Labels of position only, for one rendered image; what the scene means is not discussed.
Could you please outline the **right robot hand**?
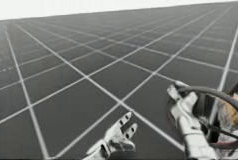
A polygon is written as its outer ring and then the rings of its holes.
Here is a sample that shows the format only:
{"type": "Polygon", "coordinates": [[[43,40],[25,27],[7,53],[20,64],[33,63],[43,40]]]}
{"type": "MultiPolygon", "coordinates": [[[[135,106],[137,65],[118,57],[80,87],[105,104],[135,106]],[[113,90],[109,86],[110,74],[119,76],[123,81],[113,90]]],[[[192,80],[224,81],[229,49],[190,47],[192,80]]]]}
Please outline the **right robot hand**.
{"type": "Polygon", "coordinates": [[[174,101],[174,104],[169,108],[169,114],[176,126],[179,126],[181,118],[185,118],[190,127],[197,124],[193,109],[198,96],[195,92],[188,91],[188,88],[189,85],[182,81],[175,81],[167,88],[167,94],[174,101]]]}

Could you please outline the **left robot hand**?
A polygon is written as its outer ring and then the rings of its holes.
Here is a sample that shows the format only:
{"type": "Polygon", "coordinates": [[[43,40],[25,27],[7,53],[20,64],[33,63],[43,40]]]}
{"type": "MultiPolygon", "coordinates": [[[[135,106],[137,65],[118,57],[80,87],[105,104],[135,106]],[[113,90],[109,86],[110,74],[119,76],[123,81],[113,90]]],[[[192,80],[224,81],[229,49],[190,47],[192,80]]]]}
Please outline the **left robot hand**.
{"type": "Polygon", "coordinates": [[[105,132],[104,141],[110,153],[136,150],[136,146],[131,138],[136,133],[138,124],[127,125],[132,117],[133,113],[127,112],[105,132]]]}

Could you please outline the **dark steering wheel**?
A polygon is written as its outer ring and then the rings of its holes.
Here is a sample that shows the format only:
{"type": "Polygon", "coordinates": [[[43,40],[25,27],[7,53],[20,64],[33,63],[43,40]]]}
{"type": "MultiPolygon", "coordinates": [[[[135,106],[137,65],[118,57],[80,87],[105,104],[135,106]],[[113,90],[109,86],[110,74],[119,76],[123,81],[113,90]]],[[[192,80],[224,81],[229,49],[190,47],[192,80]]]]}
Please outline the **dark steering wheel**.
{"type": "Polygon", "coordinates": [[[206,106],[210,104],[206,99],[219,99],[221,102],[225,102],[230,105],[238,114],[238,100],[233,98],[233,94],[238,91],[238,82],[232,88],[229,93],[224,93],[222,91],[215,90],[213,88],[203,87],[203,86],[189,86],[188,91],[193,91],[197,94],[198,100],[194,106],[193,114],[196,118],[196,121],[200,123],[201,130],[203,131],[211,131],[216,133],[222,133],[226,136],[234,138],[233,142],[222,142],[215,143],[211,142],[210,146],[219,148],[219,149],[237,149],[238,148],[238,136],[228,131],[225,131],[219,127],[213,125],[206,116],[206,106]]]}

